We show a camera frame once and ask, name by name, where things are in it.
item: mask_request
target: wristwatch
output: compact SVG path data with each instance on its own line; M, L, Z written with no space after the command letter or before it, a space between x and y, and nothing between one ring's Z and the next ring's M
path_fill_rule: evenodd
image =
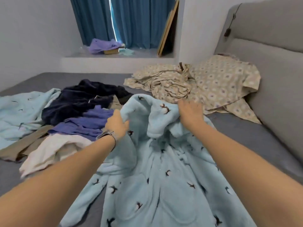
M104 131L102 134L98 135L98 136L96 137L96 140L98 140L98 139L100 139L100 138L102 138L102 137L104 137L104 136L106 136L106 135L111 135L111 136L114 138L114 140L115 140L115 146L114 146L114 148L115 148L116 145L117 145L117 143L118 143L118 138L117 138L117 135L116 135L116 133L115 133L114 131L106 130L106 131Z

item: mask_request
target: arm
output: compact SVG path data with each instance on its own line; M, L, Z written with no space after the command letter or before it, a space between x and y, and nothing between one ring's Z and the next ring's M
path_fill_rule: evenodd
M105 128L121 138L128 122L124 124L119 110L115 110ZM112 136L104 136L0 197L1 226L58 226L114 145Z
M257 226L303 226L303 186L207 125L201 104L178 105L182 124L207 148Z

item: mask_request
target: pocket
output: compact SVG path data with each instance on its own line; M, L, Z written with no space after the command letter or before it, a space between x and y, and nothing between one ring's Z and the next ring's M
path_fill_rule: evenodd
M196 190L198 185L173 175L161 183L160 202L163 209L176 222L190 224L197 217Z
M116 215L121 220L129 220L150 204L147 180L143 174L133 175L121 181L115 199Z

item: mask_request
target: purple cloth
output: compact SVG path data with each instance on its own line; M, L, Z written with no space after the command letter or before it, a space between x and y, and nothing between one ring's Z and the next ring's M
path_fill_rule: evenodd
M96 105L94 109L88 110L83 113L83 117L69 118L64 122L59 123L48 133L55 134L60 133L64 135L80 135L95 141L96 137L102 133L107 119L111 117L114 110L103 109L100 105Z
M102 41L94 38L89 46L89 52L91 54L98 54L102 51L116 49L121 47L121 43L112 39L111 41Z

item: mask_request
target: gray bed sheet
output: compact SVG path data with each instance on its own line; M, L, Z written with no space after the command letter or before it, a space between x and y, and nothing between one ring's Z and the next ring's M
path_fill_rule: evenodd
M66 86L78 84L82 79L122 86L124 79L130 76L131 74L42 73L0 92L0 96L30 91L46 92L51 88L63 89ZM150 94L140 89L125 88L134 94ZM245 145L295 180L303 183L302 165L265 126L242 120L231 114L214 113L208 117L220 132ZM0 160L0 196L21 182L18 171L21 164L22 162L13 163ZM76 226L100 226L104 196L105 190L96 198L82 221Z

